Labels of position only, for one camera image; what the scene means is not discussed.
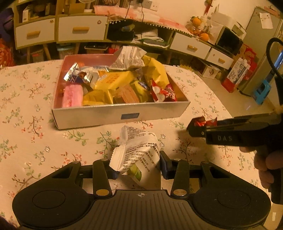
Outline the right hand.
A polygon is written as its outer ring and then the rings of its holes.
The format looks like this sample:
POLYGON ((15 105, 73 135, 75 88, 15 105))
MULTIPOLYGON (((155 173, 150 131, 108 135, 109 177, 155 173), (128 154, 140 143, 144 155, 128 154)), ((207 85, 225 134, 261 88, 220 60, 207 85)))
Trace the right hand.
POLYGON ((271 174, 271 170, 277 170, 282 168, 282 150, 269 152, 267 147, 239 147, 241 152, 253 152, 254 167, 259 172, 259 178, 261 185, 265 189, 269 189, 274 183, 274 176, 271 174))

